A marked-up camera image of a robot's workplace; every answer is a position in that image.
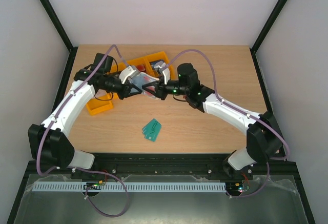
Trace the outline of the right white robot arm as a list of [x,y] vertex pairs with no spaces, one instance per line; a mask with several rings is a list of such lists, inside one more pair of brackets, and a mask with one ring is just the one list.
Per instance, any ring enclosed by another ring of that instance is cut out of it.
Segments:
[[226,177],[233,179],[246,166],[277,160],[276,152],[283,145],[283,137],[272,113],[251,112],[219,97],[213,89],[200,83],[190,63],[179,65],[177,73],[177,80],[168,80],[163,75],[159,80],[144,84],[142,89],[161,100],[169,94],[183,95],[192,108],[226,121],[246,136],[246,147],[234,151],[223,161]]

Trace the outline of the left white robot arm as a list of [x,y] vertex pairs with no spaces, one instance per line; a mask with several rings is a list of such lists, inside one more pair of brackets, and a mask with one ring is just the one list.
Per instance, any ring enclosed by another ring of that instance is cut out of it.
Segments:
[[52,168],[90,169],[95,156],[75,149],[68,140],[70,130],[84,106],[95,96],[98,90],[116,93],[120,99],[130,97],[132,89],[142,92],[129,80],[139,74],[135,66],[128,65],[118,77],[108,74],[107,56],[103,56],[97,65],[88,65],[80,69],[72,86],[57,108],[40,125],[32,124],[28,137],[33,157],[36,160],[37,172],[41,162],[52,165]]

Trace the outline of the beige leather card holder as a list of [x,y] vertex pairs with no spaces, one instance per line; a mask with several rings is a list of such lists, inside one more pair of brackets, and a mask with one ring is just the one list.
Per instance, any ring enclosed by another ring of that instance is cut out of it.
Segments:
[[151,94],[148,91],[145,91],[142,88],[142,86],[146,85],[146,84],[149,84],[149,83],[152,83],[152,82],[156,82],[158,80],[159,80],[159,78],[152,77],[152,76],[142,72],[142,73],[138,73],[136,76],[132,77],[130,79],[130,83],[132,83],[136,87],[138,87],[142,91],[143,95],[156,99],[156,97],[153,94]]

